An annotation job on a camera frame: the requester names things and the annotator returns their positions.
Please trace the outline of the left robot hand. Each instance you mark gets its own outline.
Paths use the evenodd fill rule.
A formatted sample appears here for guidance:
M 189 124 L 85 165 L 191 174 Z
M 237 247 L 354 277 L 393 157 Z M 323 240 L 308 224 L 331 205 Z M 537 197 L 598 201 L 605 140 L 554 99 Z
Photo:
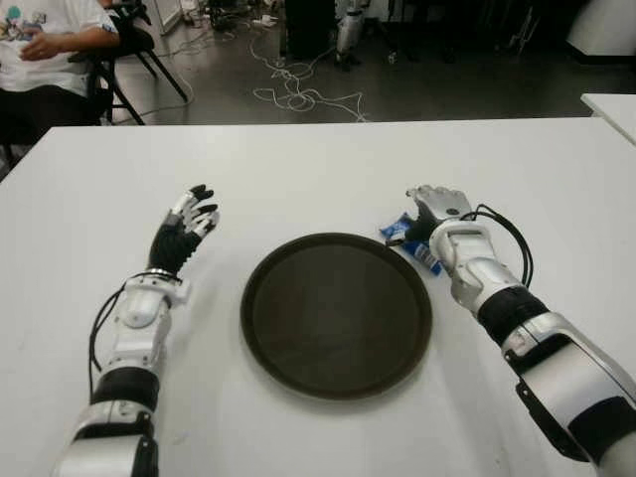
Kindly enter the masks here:
M 147 268 L 177 275 L 220 220 L 214 191 L 205 184 L 187 190 L 168 210 L 150 246 Z

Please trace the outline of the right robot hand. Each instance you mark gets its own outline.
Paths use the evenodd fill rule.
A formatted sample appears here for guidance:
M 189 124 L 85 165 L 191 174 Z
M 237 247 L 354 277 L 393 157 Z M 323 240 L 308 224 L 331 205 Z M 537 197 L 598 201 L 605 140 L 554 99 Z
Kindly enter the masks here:
M 417 218 L 404 233 L 406 242 L 428 241 L 433 231 L 443 222 L 459 220 L 472 211 L 463 192 L 429 185 L 406 191 L 417 206 Z

